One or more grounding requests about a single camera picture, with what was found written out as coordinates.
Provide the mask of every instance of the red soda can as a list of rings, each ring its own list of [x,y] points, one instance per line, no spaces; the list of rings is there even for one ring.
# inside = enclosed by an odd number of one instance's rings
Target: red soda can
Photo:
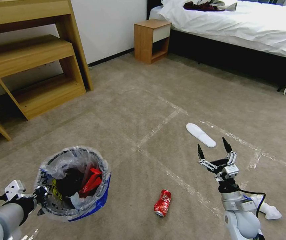
[[[160,193],[159,200],[154,205],[154,212],[161,217],[165,217],[170,201],[171,193],[168,190],[163,189]]]

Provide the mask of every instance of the wooden nightstand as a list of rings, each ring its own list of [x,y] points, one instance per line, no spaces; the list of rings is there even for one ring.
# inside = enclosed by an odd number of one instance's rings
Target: wooden nightstand
[[[135,58],[151,64],[167,55],[170,22],[150,19],[134,24]]]

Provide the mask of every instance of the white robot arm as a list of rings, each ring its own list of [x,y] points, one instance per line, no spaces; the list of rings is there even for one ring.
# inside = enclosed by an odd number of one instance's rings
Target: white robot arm
[[[0,206],[0,240],[19,240],[19,226],[48,194],[46,187],[38,187],[31,195],[24,194],[25,187],[20,180],[12,181],[6,188],[0,200],[5,203]]]
[[[239,173],[239,169],[235,165],[237,153],[232,151],[231,146],[225,138],[223,138],[223,142],[227,152],[226,158],[208,162],[205,160],[199,144],[198,156],[200,159],[199,163],[207,167],[208,171],[215,173],[215,179],[219,182],[218,190],[222,195],[222,203],[225,208],[225,226],[229,230],[232,240],[264,240],[261,225],[257,218],[258,210],[256,210],[255,203],[240,193],[240,189],[234,180],[235,176]]]

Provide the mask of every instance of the black bed frame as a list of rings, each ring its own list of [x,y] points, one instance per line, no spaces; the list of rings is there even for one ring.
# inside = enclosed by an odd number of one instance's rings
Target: black bed frame
[[[161,0],[147,0],[147,19],[151,9],[161,5]],[[270,85],[276,83],[278,92],[286,87],[285,57],[175,30],[170,32],[168,51],[225,71],[255,76]]]

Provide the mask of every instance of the plastic bag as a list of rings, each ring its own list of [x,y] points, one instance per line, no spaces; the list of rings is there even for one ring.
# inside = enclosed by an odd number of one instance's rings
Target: plastic bag
[[[44,161],[38,172],[35,188],[39,185],[51,188],[53,179],[63,179],[66,170],[75,168],[84,173],[90,164],[99,167],[102,172],[102,182],[93,196],[87,196],[77,209],[71,208],[53,193],[42,202],[42,210],[51,219],[60,221],[75,221],[91,215],[102,208],[107,200],[111,170],[106,160],[92,148],[77,146],[65,148]]]

